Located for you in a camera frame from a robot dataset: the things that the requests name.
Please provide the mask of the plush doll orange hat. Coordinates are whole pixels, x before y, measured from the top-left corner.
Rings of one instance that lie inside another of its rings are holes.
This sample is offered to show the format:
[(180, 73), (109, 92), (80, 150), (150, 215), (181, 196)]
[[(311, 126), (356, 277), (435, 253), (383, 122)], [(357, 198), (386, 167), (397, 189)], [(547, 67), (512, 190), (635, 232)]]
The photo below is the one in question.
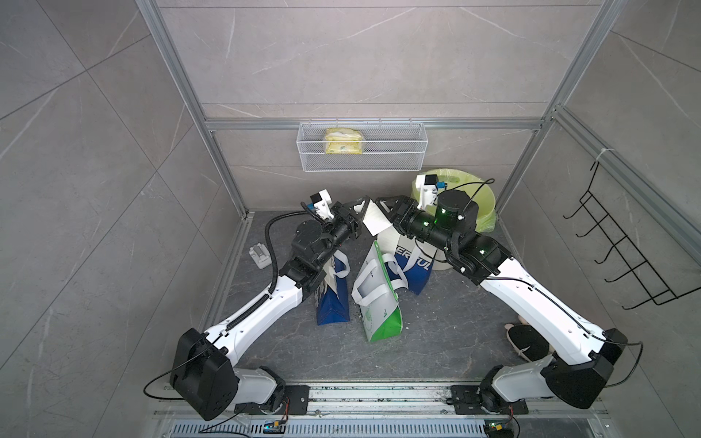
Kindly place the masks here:
[(518, 356), (528, 362), (539, 361), (553, 354), (554, 348), (523, 317), (504, 326), (509, 344)]

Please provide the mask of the yellow wipes pack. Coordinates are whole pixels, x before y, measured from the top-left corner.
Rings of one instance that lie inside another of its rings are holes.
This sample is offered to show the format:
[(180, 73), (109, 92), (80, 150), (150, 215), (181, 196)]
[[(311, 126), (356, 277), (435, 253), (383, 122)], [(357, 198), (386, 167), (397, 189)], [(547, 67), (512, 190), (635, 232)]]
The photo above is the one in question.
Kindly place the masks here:
[(326, 154), (362, 154), (364, 143), (363, 134), (350, 128), (329, 128), (323, 137)]

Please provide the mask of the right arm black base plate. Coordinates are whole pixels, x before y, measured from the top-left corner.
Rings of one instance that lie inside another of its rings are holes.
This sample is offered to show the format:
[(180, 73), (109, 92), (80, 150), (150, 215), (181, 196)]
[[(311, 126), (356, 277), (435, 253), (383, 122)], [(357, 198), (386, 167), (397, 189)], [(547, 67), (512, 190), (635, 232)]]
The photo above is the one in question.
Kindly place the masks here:
[(456, 414), (528, 414), (529, 408), (523, 400), (506, 401), (489, 389), (478, 385), (452, 385), (447, 404)]

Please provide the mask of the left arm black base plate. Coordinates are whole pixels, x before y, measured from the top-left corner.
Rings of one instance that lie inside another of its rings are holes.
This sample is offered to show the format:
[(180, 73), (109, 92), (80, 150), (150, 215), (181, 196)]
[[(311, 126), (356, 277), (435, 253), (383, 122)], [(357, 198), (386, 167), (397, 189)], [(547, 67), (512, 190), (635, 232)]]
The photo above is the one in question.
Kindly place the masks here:
[(290, 385), (277, 388), (264, 404), (243, 403), (235, 406), (235, 412), (266, 415), (305, 415), (310, 402), (310, 386)]

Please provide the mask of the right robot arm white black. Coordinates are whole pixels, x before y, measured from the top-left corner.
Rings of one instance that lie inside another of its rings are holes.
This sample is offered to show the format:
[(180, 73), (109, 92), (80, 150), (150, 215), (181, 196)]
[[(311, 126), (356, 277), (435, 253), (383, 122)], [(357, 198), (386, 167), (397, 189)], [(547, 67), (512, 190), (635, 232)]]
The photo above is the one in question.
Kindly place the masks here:
[(436, 202), (433, 214), (404, 195), (375, 203), (400, 235), (443, 251), (454, 270), (510, 306), (546, 342), (543, 358), (496, 366), (487, 374), (476, 391), (481, 408), (503, 414), (532, 398), (590, 408), (612, 386), (609, 379), (628, 339), (617, 328), (603, 330), (584, 319), (529, 275), (505, 246), (478, 233), (478, 204), (467, 193), (445, 190)]

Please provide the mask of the small grey white device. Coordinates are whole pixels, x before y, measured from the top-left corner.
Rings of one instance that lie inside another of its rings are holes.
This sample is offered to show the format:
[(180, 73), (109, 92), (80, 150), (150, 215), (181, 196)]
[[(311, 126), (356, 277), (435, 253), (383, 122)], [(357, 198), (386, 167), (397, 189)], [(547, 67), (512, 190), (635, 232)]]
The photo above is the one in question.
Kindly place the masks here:
[(272, 265), (272, 257), (264, 244), (257, 243), (251, 246), (248, 253), (258, 269), (264, 269)]

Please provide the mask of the green white paper bag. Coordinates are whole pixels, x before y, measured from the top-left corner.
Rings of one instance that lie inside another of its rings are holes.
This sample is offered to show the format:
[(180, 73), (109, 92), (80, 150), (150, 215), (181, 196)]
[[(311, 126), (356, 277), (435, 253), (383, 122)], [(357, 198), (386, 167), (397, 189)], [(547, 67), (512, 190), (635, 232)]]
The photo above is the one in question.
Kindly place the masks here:
[(374, 241), (352, 288), (367, 341), (381, 341), (402, 333), (403, 315), (397, 291), (407, 288), (408, 280), (394, 254), (383, 253)]

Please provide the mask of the blue white paper bag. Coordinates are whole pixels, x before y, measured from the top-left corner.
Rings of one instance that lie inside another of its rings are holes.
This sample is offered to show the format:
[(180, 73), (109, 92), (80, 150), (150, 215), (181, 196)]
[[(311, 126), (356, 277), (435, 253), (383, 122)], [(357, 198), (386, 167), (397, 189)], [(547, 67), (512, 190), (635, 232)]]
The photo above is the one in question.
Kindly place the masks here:
[(378, 244), (384, 255), (394, 256), (394, 263), (385, 263), (390, 279), (405, 281), (406, 290), (420, 295), (433, 272), (438, 250), (427, 243), (400, 235), (394, 228), (379, 233)]
[(351, 267), (345, 253), (337, 251), (323, 270), (321, 292), (317, 298), (317, 325), (350, 321), (348, 275)]

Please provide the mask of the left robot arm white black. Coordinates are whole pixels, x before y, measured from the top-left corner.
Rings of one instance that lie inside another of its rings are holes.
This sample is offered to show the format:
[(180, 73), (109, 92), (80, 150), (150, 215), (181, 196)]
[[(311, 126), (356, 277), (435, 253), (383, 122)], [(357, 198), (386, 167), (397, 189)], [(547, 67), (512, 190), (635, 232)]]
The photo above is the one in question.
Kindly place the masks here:
[(239, 311), (200, 332), (190, 328), (180, 337), (173, 368), (166, 372), (177, 399), (187, 402), (202, 419), (213, 420), (227, 408), (257, 405), (275, 412), (285, 400), (286, 383), (267, 367), (243, 369), (237, 363), (274, 323), (312, 295), (330, 295), (348, 302), (346, 277), (350, 264), (341, 246), (361, 235), (370, 205), (367, 196), (335, 203), (322, 214), (303, 207), (291, 244), (290, 259), (271, 262), (272, 281)]

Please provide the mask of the green trash bag liner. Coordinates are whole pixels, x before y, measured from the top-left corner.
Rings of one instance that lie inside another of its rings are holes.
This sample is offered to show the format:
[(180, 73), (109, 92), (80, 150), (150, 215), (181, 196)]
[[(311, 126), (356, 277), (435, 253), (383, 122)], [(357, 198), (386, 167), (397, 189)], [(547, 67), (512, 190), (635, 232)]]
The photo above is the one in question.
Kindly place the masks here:
[[(476, 218), (476, 231), (478, 233), (491, 233), (496, 224), (496, 196), (492, 191), (491, 185), (496, 182), (494, 178), (482, 179), (472, 173), (466, 173), (454, 169), (435, 169), (428, 171), (429, 174), (434, 173), (438, 175), (440, 181), (445, 182), (447, 186), (445, 189), (439, 191), (443, 193), (446, 190), (456, 189), (460, 192), (466, 193), (471, 201), (478, 207), (478, 217)], [(418, 201), (418, 192), (414, 188), (414, 182), (412, 185), (412, 197), (414, 200)], [(427, 206), (425, 211), (430, 215), (436, 214), (437, 198), (435, 206)]]

